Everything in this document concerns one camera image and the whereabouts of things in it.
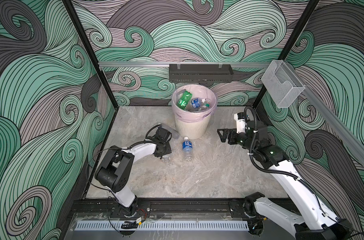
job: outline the robotic arm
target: robotic arm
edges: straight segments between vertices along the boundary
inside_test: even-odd
[[[156,134],[149,137],[149,132],[156,127]],[[158,124],[147,132],[146,139],[141,142],[126,149],[112,146],[98,166],[95,178],[108,187],[126,215],[132,216],[137,207],[137,196],[126,186],[133,163],[151,154],[161,158],[168,157],[171,154],[170,139],[171,132]],[[119,163],[118,167],[113,166],[113,163]]]
[[[257,192],[245,198],[244,210],[249,216],[263,215],[288,231],[296,239],[342,240],[351,234],[352,225],[347,219],[339,219],[318,197],[315,191],[302,180],[289,157],[277,145],[272,145],[267,134],[267,126],[257,120],[254,109],[253,121],[244,113],[234,115],[237,128],[218,129],[222,142],[238,144],[249,150],[253,165],[270,173],[285,189],[301,213],[294,214],[271,202]],[[261,163],[258,166],[254,159]]]

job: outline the wall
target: wall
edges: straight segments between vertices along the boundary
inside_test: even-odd
[[[0,239],[55,239],[114,109],[61,0],[0,0]]]
[[[364,1],[315,10],[291,55],[295,58],[287,60],[364,146]],[[276,108],[268,94],[262,103],[259,114],[270,125],[272,139],[336,213],[364,231],[360,159],[349,153],[305,96],[288,109]]]
[[[278,58],[307,3],[73,0],[99,61],[270,62]],[[167,68],[104,71],[120,105],[168,105],[180,85],[169,82]],[[207,86],[218,94],[219,105],[245,105],[257,96],[263,71],[235,69],[235,82]]]

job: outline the red wire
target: red wire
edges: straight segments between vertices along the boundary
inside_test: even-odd
[[[147,213],[145,212],[145,210],[143,210],[143,209],[138,209],[138,210],[142,210],[142,212],[145,214],[145,219],[146,219]]]

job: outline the trash can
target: trash can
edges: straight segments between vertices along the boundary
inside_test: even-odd
[[[185,90],[192,94],[192,99],[210,99],[211,103],[209,108],[199,113],[191,113],[180,109],[177,106],[177,102]],[[172,95],[171,106],[174,112],[175,123],[179,134],[182,137],[188,137],[189,139],[197,139],[202,137],[206,131],[210,117],[213,115],[217,107],[217,103],[217,95],[205,86],[189,84],[177,88]]]

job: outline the gray marble surface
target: gray marble surface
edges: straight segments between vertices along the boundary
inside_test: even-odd
[[[218,128],[235,128],[234,113],[243,107],[218,107],[206,133],[192,140],[193,161],[182,160],[183,138],[172,139],[173,156],[162,162],[154,155],[136,161],[128,185],[138,197],[245,197],[261,192],[266,197],[287,197],[285,190],[270,175],[258,171],[247,150],[222,143]],[[105,148],[126,147],[142,141],[146,132],[162,122],[175,128],[171,107],[120,107]],[[93,184],[101,186],[93,179]],[[87,198],[107,198],[110,193],[90,186]]]

